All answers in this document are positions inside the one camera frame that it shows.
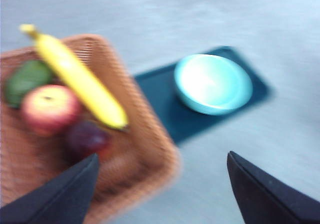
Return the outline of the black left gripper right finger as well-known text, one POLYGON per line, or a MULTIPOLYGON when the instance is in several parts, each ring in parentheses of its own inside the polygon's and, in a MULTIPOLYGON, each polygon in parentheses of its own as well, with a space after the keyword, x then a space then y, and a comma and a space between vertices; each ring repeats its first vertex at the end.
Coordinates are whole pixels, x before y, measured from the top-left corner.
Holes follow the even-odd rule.
POLYGON ((318 224, 319 201, 293 189, 236 152, 227 155, 234 197, 246 224, 318 224))

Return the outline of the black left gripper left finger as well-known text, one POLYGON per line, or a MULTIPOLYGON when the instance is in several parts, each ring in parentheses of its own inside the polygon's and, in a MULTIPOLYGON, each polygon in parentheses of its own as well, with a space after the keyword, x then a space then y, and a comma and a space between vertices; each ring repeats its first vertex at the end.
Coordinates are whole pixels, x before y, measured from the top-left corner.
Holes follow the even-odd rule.
POLYGON ((0 209, 2 224, 82 224, 94 195, 99 158, 92 154, 0 209))

